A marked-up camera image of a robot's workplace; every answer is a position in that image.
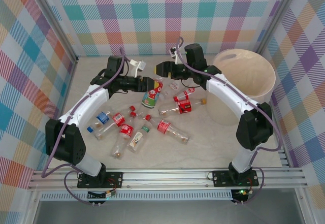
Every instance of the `plaid wall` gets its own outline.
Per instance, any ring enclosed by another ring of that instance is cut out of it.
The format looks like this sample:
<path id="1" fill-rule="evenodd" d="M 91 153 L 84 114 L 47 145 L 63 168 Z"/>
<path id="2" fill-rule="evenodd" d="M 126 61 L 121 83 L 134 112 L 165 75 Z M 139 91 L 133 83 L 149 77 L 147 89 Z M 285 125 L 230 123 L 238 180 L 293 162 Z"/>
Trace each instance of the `plaid wall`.
<path id="1" fill-rule="evenodd" d="M 165 54 L 177 37 L 205 53 L 253 49 L 281 0 L 48 0 L 79 55 Z"/>
<path id="2" fill-rule="evenodd" d="M 286 146 L 325 217 L 325 0 L 293 0 L 264 57 L 276 70 L 272 96 Z"/>
<path id="3" fill-rule="evenodd" d="M 0 223 L 16 223 L 45 160 L 45 123 L 62 107 L 72 62 L 35 0 L 0 0 Z"/>

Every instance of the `bottle label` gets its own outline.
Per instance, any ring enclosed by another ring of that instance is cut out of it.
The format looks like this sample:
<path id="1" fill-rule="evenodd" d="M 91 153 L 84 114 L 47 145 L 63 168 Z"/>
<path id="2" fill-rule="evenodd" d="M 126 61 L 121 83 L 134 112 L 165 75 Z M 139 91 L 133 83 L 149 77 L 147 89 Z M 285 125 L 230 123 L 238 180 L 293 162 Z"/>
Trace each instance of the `bottle label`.
<path id="1" fill-rule="evenodd" d="M 178 90 L 179 89 L 179 86 L 178 86 L 178 83 L 177 82 L 173 82 L 169 85 L 169 87 L 173 90 Z"/>
<path id="2" fill-rule="evenodd" d="M 88 132 L 90 132 L 90 133 L 92 133 L 93 132 L 93 128 L 92 127 L 87 127 L 87 130 L 88 130 Z"/>
<path id="3" fill-rule="evenodd" d="M 142 105 L 149 108 L 154 108 L 158 97 L 160 95 L 160 91 L 163 87 L 163 83 L 155 81 L 155 89 L 150 90 L 149 92 L 145 92 L 142 99 Z"/>
<path id="4" fill-rule="evenodd" d="M 147 126 L 143 126 L 141 129 L 143 129 L 144 131 L 146 131 L 147 133 L 150 131 L 150 129 Z"/>
<path id="5" fill-rule="evenodd" d="M 131 142 L 129 143 L 129 146 L 131 147 L 136 147 L 136 145 L 138 144 L 138 142 L 140 141 L 140 139 L 143 137 L 143 134 L 141 132 L 137 132 L 133 139 L 131 140 Z"/>
<path id="6" fill-rule="evenodd" d="M 121 134 L 126 134 L 131 137 L 131 134 L 133 132 L 133 127 L 127 124 L 123 124 L 120 129 Z"/>
<path id="7" fill-rule="evenodd" d="M 171 123 L 166 120 L 161 120 L 157 127 L 157 130 L 165 134 L 170 124 Z"/>
<path id="8" fill-rule="evenodd" d="M 116 123 L 117 126 L 121 126 L 123 122 L 125 122 L 124 117 L 120 113 L 116 113 L 112 117 L 113 121 Z"/>
<path id="9" fill-rule="evenodd" d="M 177 102 L 179 114 L 187 113 L 192 111 L 191 102 L 189 100 L 183 100 Z"/>
<path id="10" fill-rule="evenodd" d="M 104 113 L 101 112 L 97 117 L 96 117 L 102 124 L 105 124 L 110 118 Z"/>

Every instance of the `cable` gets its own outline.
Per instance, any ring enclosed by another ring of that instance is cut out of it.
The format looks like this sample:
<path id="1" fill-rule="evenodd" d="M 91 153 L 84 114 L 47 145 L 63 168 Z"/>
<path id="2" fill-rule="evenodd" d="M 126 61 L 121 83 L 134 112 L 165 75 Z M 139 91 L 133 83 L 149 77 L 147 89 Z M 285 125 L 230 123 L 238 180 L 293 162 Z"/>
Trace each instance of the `cable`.
<path id="1" fill-rule="evenodd" d="M 210 174 L 211 172 L 208 173 L 207 178 L 208 178 L 210 181 L 213 181 L 213 180 L 209 177 L 209 174 Z"/>
<path id="2" fill-rule="evenodd" d="M 229 89 L 231 89 L 236 95 L 238 95 L 245 103 L 247 103 L 248 105 L 250 105 L 251 107 L 253 107 L 254 109 L 256 109 L 259 113 L 261 113 L 268 121 L 269 123 L 272 125 L 272 127 L 274 128 L 274 131 L 276 132 L 277 136 L 278 136 L 278 139 L 279 139 L 279 145 L 277 148 L 275 149 L 268 149 L 268 148 L 264 148 L 264 147 L 260 147 L 258 149 L 256 149 L 252 159 L 251 159 L 251 162 L 250 164 L 254 161 L 257 153 L 259 150 L 265 150 L 265 151 L 269 151 L 269 152 L 275 152 L 275 151 L 278 151 L 279 149 L 281 149 L 282 145 L 283 145 L 283 140 L 282 140 L 282 137 L 281 137 L 281 134 L 280 134 L 280 131 L 279 131 L 279 128 L 277 127 L 277 125 L 275 124 L 275 122 L 262 110 L 260 109 L 259 107 L 257 107 L 256 105 L 254 105 L 253 103 L 251 103 L 246 97 L 242 96 L 234 87 L 232 87 L 231 85 L 229 85 L 228 83 L 226 83 L 225 81 L 223 81 L 222 79 L 212 75 L 212 74 L 209 74 L 209 73 L 205 73 L 205 72 L 202 72 L 202 71 L 199 71 L 199 70 L 196 70 L 192 67 L 190 67 L 183 59 L 181 53 L 179 52 L 179 46 L 178 46 L 178 43 L 179 43 L 179 40 L 181 40 L 181 44 L 184 43 L 184 39 L 182 37 L 179 37 L 177 42 L 176 42 L 176 53 L 179 57 L 179 59 L 181 60 L 181 62 L 190 70 L 192 70 L 193 72 L 196 72 L 196 73 L 199 73 L 199 74 L 202 74 L 202 75 L 205 75 L 205 76 L 209 76 L 211 78 L 214 78 L 215 80 L 221 82 L 222 84 L 224 84 L 225 86 L 227 86 Z"/>
<path id="3" fill-rule="evenodd" d="M 67 176 L 68 176 L 69 174 L 73 173 L 73 172 L 75 172 L 75 173 L 79 173 L 79 172 L 77 172 L 77 171 L 69 171 L 69 172 L 65 175 L 65 177 L 64 177 L 64 179 L 63 179 L 63 183 L 64 183 L 64 186 L 66 187 L 66 190 L 68 191 L 68 193 L 69 193 L 73 198 L 75 198 L 76 200 L 80 201 L 81 203 L 84 203 L 84 204 L 86 204 L 86 205 L 92 205 L 92 204 L 89 203 L 88 201 L 82 200 L 81 198 L 79 198 L 79 197 L 77 197 L 76 195 L 74 195 L 74 193 L 71 192 L 70 189 L 68 188 L 68 186 L 67 186 Z"/>
<path id="4" fill-rule="evenodd" d="M 198 88 L 198 87 L 201 87 L 200 85 L 199 85 L 199 86 L 195 86 L 195 87 L 188 87 L 188 86 L 186 86 L 186 85 L 183 83 L 183 79 L 181 80 L 181 83 L 182 83 L 182 85 L 183 85 L 185 88 Z"/>
<path id="5" fill-rule="evenodd" d="M 125 59 L 124 62 L 126 63 L 126 66 L 127 66 L 127 72 L 126 74 L 124 75 L 124 77 L 126 77 L 128 75 L 128 71 L 129 71 L 129 66 L 128 66 L 128 62 L 127 60 Z"/>
<path id="6" fill-rule="evenodd" d="M 98 90 L 100 90 L 100 89 L 102 89 L 103 87 L 105 87 L 105 86 L 107 86 L 108 84 L 110 84 L 110 83 L 111 83 L 111 82 L 112 82 L 112 81 L 113 81 L 113 80 L 114 80 L 114 79 L 119 75 L 120 71 L 122 70 L 122 67 L 123 67 L 123 64 L 124 64 L 124 60 L 125 60 L 125 52 L 123 51 L 122 48 L 120 48 L 120 52 L 121 52 L 121 54 L 122 54 L 122 62 L 121 62 L 120 67 L 118 68 L 117 72 L 114 74 L 114 76 L 113 76 L 111 79 L 109 79 L 106 83 L 104 83 L 103 85 L 101 85 L 101 86 L 99 86 L 98 88 L 96 88 L 96 89 L 94 89 L 93 91 L 91 91 L 91 92 L 89 93 L 89 95 L 86 95 L 84 98 L 82 98 L 82 99 L 81 99 L 81 100 L 80 100 L 80 101 L 79 101 L 79 102 L 74 106 L 74 108 L 72 109 L 70 115 L 67 117 L 66 121 L 64 122 L 64 124 L 63 124 L 63 126 L 62 126 L 62 128 L 61 128 L 61 130 L 60 130 L 60 132 L 59 132 L 59 134 L 58 134 L 58 136 L 57 136 L 57 138 L 56 138 L 56 141 L 55 141 L 54 147 L 53 147 L 53 149 L 52 149 L 52 152 L 51 152 L 51 154 L 50 154 L 50 157 L 49 157 L 49 158 L 47 159 L 47 161 L 46 161 L 45 167 L 44 167 L 44 169 L 43 169 L 43 171 L 42 171 L 42 175 L 41 175 L 42 178 L 46 178 L 46 177 L 49 176 L 51 173 L 55 172 L 57 169 L 59 169 L 59 168 L 61 168 L 61 167 L 63 167 L 63 166 L 67 166 L 66 164 L 62 164 L 62 165 L 56 167 L 55 169 L 53 169 L 52 171 L 46 173 L 46 171 L 47 171 L 47 169 L 48 169 L 48 167 L 49 167 L 49 165 L 50 165 L 50 163 L 51 163 L 51 161 L 52 161 L 52 159 L 53 159 L 53 157 L 54 157 L 54 154 L 55 154 L 55 152 L 56 152 L 56 150 L 57 150 L 57 147 L 58 147 L 58 145 L 59 145 L 59 142 L 60 142 L 61 136 L 62 136 L 62 134 L 63 134 L 63 132 L 64 132 L 64 130 L 65 130 L 65 128 L 66 128 L 68 122 L 70 121 L 71 117 L 74 115 L 75 111 L 79 108 L 79 106 L 80 106 L 80 105 L 81 105 L 81 104 L 82 104 L 86 99 L 88 99 L 91 95 L 93 95 L 94 93 L 96 93 Z"/>

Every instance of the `white bottle label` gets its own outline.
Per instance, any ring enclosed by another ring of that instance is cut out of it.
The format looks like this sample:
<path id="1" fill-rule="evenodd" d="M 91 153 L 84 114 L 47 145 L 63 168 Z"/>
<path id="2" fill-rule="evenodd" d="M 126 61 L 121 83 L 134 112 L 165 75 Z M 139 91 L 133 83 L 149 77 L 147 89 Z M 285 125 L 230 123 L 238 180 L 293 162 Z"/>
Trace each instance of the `white bottle label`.
<path id="1" fill-rule="evenodd" d="M 138 142 L 140 141 L 140 139 L 143 137 L 143 134 L 141 132 L 137 132 L 133 139 L 131 140 L 131 142 L 129 143 L 129 146 L 131 146 L 132 148 L 136 147 L 136 145 L 138 144 Z"/>
<path id="2" fill-rule="evenodd" d="M 169 87 L 173 90 L 178 90 L 179 89 L 179 85 L 177 82 L 173 82 L 169 85 Z"/>

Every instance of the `clear plastic bottle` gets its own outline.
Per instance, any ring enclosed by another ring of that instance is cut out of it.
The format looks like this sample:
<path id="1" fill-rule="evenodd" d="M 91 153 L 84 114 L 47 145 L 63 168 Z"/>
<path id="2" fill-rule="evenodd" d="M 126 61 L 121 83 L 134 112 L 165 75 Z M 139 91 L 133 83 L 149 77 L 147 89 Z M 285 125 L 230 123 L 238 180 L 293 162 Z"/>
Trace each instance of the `clear plastic bottle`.
<path id="1" fill-rule="evenodd" d="M 93 117 L 88 122 L 87 130 L 90 133 L 93 133 L 95 130 L 98 130 L 103 127 L 105 123 L 107 123 L 110 120 L 109 115 L 112 114 L 112 109 L 109 107 L 105 111 L 101 111 L 96 117 Z"/>
<path id="2" fill-rule="evenodd" d="M 151 124 L 149 122 L 145 122 L 142 128 L 140 128 L 128 141 L 128 149 L 131 150 L 133 153 L 138 153 L 144 143 L 147 141 L 150 129 Z"/>
<path id="3" fill-rule="evenodd" d="M 193 96 L 193 94 L 195 93 L 196 89 L 195 88 L 187 88 L 181 92 L 178 92 L 175 96 L 174 96 L 174 101 L 182 101 L 182 100 L 188 100 L 190 97 Z"/>
<path id="4" fill-rule="evenodd" d="M 146 116 L 146 120 L 152 124 L 158 131 L 163 134 L 169 135 L 179 141 L 180 143 L 187 144 L 189 135 L 182 130 L 176 128 L 170 122 L 162 119 L 161 117 Z"/>
<path id="5" fill-rule="evenodd" d="M 163 100 L 168 100 L 183 89 L 184 89 L 184 85 L 179 80 L 175 80 L 174 82 L 170 83 L 168 86 L 164 86 L 164 88 L 161 90 L 159 98 Z"/>
<path id="6" fill-rule="evenodd" d="M 196 108 L 198 108 L 199 106 L 205 105 L 206 103 L 207 103 L 206 99 L 182 100 L 182 101 L 163 104 L 158 108 L 158 111 L 160 116 L 168 117 L 172 115 L 191 112 Z"/>
<path id="7" fill-rule="evenodd" d="M 132 136 L 133 129 L 134 129 L 134 118 L 136 116 L 137 115 L 135 112 L 131 112 L 130 117 L 122 124 L 115 145 L 112 149 L 113 157 L 120 158 L 122 156 L 123 151 L 127 145 L 127 142 Z"/>
<path id="8" fill-rule="evenodd" d="M 129 114 L 135 111 L 134 106 L 130 106 L 127 109 L 124 109 L 111 117 L 109 122 L 106 122 L 104 127 L 99 128 L 94 132 L 95 137 L 100 140 L 103 139 L 109 132 L 113 131 L 115 128 L 120 127 L 124 123 L 125 119 Z"/>

